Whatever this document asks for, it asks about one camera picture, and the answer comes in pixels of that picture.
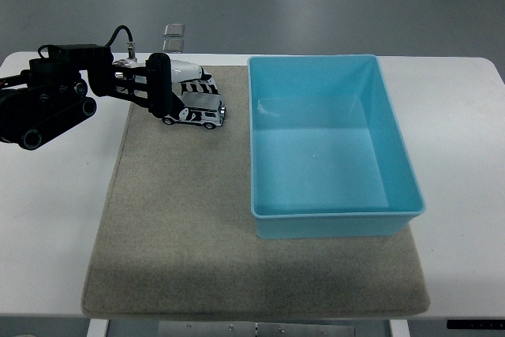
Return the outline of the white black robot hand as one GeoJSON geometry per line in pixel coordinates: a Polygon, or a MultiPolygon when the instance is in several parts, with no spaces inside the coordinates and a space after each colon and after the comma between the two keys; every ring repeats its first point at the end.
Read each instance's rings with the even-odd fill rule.
{"type": "Polygon", "coordinates": [[[172,110],[163,121],[203,125],[208,129],[221,126],[226,107],[214,77],[197,64],[177,60],[171,64],[172,110]]]}

